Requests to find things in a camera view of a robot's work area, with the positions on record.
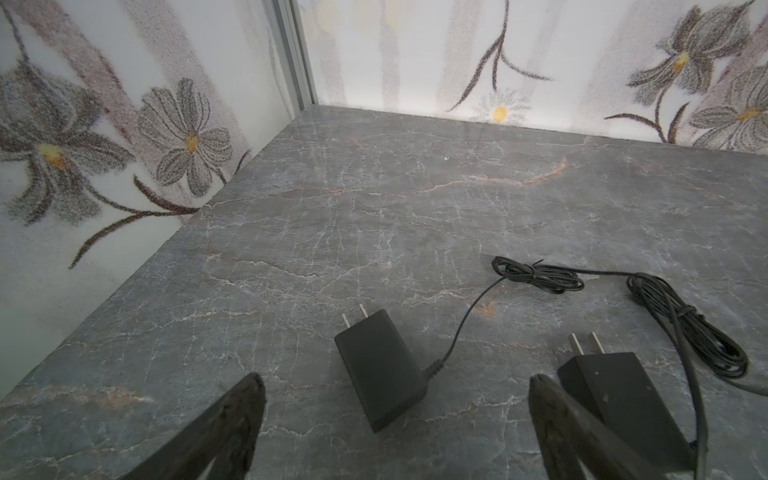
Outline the black power adapter with cable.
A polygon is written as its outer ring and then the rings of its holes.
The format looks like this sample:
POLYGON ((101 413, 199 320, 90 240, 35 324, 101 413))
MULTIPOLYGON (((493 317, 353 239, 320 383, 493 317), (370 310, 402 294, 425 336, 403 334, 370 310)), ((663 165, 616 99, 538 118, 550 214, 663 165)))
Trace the black power adapter with cable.
POLYGON ((480 293, 462 317, 446 353, 421 368, 386 310, 380 309, 350 324, 334 338, 335 345, 374 433, 423 400, 428 382, 445 366, 475 306, 504 281, 532 285, 561 295, 585 288, 583 275, 623 276, 624 271, 591 270, 544 264, 525 264, 503 256, 491 260, 498 279, 480 293))

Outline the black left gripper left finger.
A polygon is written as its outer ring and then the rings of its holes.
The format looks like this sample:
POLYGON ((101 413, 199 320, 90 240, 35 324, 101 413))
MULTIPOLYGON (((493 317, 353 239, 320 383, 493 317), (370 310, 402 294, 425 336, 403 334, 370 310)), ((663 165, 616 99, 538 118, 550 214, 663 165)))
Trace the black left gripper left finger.
POLYGON ((125 479, 243 479, 251 469, 266 388, 247 374, 125 479))

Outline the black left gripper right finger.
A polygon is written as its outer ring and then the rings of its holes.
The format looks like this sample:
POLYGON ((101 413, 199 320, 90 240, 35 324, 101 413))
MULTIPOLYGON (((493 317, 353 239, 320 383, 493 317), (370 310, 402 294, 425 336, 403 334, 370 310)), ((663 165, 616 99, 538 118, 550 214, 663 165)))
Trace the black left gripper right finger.
POLYGON ((664 477, 550 377, 530 378, 528 408, 550 479, 664 477))

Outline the small black adapter with cable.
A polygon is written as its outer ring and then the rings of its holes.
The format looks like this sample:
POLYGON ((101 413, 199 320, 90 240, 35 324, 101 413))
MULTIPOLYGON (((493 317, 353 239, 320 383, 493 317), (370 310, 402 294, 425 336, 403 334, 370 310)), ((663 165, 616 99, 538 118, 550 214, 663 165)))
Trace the small black adapter with cable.
POLYGON ((683 365, 695 414, 696 437, 687 441, 670 410, 633 352, 583 351, 558 370, 562 388, 591 414, 664 473, 690 471, 707 476, 708 424, 694 356, 722 381, 764 396, 764 386, 749 384, 749 359, 740 345, 708 323, 664 279, 627 274, 632 298, 665 329, 683 365))

